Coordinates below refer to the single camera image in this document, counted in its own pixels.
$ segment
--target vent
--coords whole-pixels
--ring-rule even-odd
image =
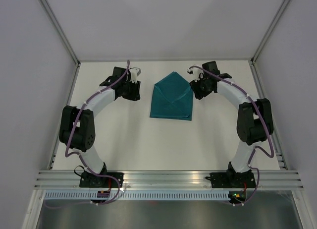
[[[114,197],[112,190],[109,198]],[[228,201],[229,191],[125,191],[121,192],[118,200],[171,200],[171,201]],[[98,200],[97,191],[91,190],[47,190],[45,199],[76,199]]]

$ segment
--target white table surface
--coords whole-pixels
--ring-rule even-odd
[[[221,95],[212,93],[194,98],[192,121],[150,118],[154,84],[176,71],[187,81],[193,79],[187,68],[206,61],[131,62],[141,68],[137,102],[118,98],[95,118],[95,147],[109,170],[225,170],[235,155],[238,111]],[[229,73],[249,94],[257,96],[246,60],[217,61],[221,73]],[[112,74],[113,67],[126,62],[84,62],[81,64],[70,105],[84,102],[99,84]],[[269,151],[268,143],[262,146]],[[65,158],[66,146],[59,144],[54,170],[73,170],[80,165],[77,156]],[[279,170],[276,157],[260,151],[252,162],[260,170]]]

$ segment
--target gray floor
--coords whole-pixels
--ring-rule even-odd
[[[52,200],[49,206],[75,201]],[[258,192],[244,207],[213,201],[116,201],[109,205],[43,207],[39,229],[298,229],[290,194]]]

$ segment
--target white wall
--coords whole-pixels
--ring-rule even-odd
[[[317,215],[317,0],[292,0],[257,61],[284,153]]]
[[[282,0],[48,1],[82,62],[250,58],[282,3]]]
[[[0,224],[21,227],[75,65],[38,0],[0,0]]]

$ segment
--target teal cloth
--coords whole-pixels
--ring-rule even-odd
[[[177,72],[154,85],[150,117],[191,121],[192,113],[193,90]]]

